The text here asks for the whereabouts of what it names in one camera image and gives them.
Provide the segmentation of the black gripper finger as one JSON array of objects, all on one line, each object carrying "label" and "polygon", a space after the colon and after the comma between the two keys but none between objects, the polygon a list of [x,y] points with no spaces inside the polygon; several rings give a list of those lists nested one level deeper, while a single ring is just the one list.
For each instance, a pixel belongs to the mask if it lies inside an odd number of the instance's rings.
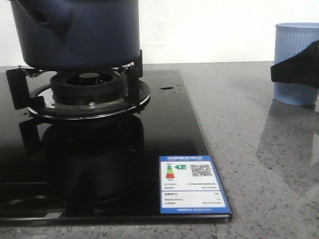
[{"label": "black gripper finger", "polygon": [[319,86],[319,42],[314,41],[297,55],[271,67],[271,80],[277,83],[298,83]]}]

